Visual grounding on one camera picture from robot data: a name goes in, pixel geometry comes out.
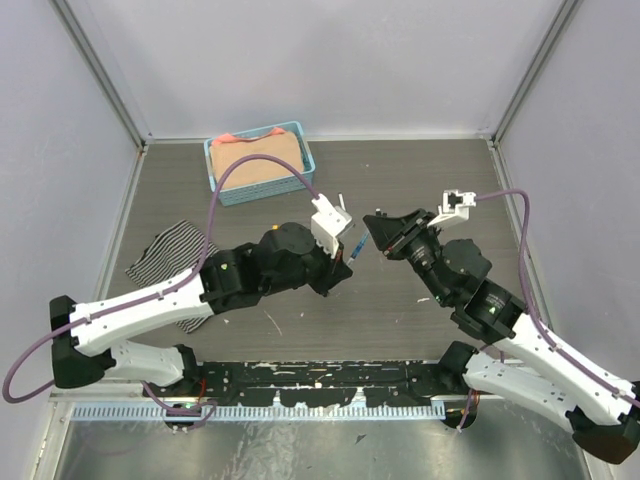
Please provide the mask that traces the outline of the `cyan gel pen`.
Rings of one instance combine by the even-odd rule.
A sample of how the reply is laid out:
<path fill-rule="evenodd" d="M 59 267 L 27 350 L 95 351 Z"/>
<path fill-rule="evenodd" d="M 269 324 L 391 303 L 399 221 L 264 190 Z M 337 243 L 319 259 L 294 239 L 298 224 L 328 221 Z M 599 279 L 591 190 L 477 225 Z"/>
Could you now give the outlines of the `cyan gel pen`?
<path fill-rule="evenodd" d="M 346 261 L 346 265 L 347 266 L 351 266 L 355 262 L 355 260 L 357 259 L 357 257 L 361 253 L 363 247 L 365 246 L 367 240 L 369 239 L 369 236 L 370 236 L 369 231 L 365 230 L 363 235 L 361 236 L 359 242 L 354 247 L 352 253 L 349 255 L 349 257 L 348 257 L 348 259 Z"/>

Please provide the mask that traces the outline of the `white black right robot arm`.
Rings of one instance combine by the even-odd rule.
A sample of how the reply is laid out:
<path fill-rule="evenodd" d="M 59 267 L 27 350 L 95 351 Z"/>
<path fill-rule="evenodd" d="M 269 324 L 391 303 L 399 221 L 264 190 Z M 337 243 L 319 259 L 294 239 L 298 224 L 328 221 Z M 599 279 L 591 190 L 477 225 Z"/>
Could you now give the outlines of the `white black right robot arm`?
<path fill-rule="evenodd" d="M 418 209 L 363 221 L 376 248 L 389 260 L 408 261 L 461 331 L 533 370 L 501 366 L 455 342 L 440 360 L 442 387 L 455 395 L 468 388 L 500 395 L 556 422 L 592 456 L 624 462 L 639 446 L 638 383 L 608 372 L 535 320 L 522 300 L 489 279 L 492 264 L 472 240 L 440 242 L 434 217 Z"/>

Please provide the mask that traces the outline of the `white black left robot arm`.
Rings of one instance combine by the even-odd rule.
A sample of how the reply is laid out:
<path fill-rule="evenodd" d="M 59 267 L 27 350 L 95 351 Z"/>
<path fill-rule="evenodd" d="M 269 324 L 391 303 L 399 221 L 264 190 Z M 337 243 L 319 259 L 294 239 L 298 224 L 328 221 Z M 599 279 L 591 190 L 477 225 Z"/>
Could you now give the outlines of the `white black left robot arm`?
<path fill-rule="evenodd" d="M 343 252 L 341 242 L 324 249 L 309 228 L 289 222 L 257 243 L 208 256 L 200 269 L 188 268 L 125 295 L 91 303 L 57 297 L 49 304 L 52 328 L 63 331 L 51 348 L 54 384 L 74 389 L 119 378 L 190 396 L 201 383 L 192 349 L 151 347 L 132 342 L 132 337 L 253 307 L 264 297 L 304 286 L 327 296 L 353 275 Z"/>

